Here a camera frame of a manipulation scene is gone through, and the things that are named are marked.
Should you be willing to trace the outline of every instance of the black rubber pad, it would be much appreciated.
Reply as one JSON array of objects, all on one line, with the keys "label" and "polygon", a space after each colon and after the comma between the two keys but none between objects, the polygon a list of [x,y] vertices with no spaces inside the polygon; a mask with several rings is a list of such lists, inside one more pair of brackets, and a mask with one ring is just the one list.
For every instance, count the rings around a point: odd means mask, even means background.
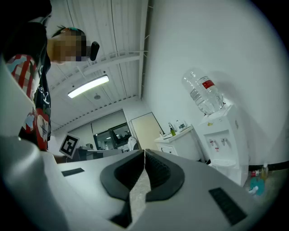
[{"label": "black rubber pad", "polygon": [[75,168],[75,169],[71,169],[71,170],[67,170],[67,171],[62,171],[62,175],[63,176],[70,176],[70,175],[74,175],[80,172],[83,172],[84,170],[82,168]]},{"label": "black rubber pad", "polygon": [[209,193],[232,226],[246,218],[247,215],[224,190],[216,188],[209,190]]}]

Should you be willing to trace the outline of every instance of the green bottle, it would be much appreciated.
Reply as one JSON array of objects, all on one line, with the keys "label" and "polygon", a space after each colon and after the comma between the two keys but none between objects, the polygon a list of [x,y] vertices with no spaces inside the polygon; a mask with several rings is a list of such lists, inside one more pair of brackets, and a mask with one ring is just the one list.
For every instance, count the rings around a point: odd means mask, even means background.
[{"label": "green bottle", "polygon": [[172,136],[175,136],[175,135],[176,135],[174,129],[172,129],[172,128],[171,128],[171,134],[172,134]]}]

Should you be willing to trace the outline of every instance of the ceiling light fixture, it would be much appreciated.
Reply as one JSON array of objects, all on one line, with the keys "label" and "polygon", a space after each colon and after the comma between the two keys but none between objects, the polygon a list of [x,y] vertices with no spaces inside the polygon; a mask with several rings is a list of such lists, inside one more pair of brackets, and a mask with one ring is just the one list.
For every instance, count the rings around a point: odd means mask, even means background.
[{"label": "ceiling light fixture", "polygon": [[79,94],[93,88],[93,87],[96,87],[100,84],[103,84],[103,83],[106,83],[108,82],[109,79],[108,79],[108,76],[107,75],[104,75],[102,77],[99,77],[99,78],[96,78],[96,79],[93,79],[91,81],[89,81],[88,83],[85,83],[83,85],[81,85],[80,87],[74,89],[73,91],[69,92],[67,95],[70,97],[70,98],[74,98],[75,96],[78,96]]}]

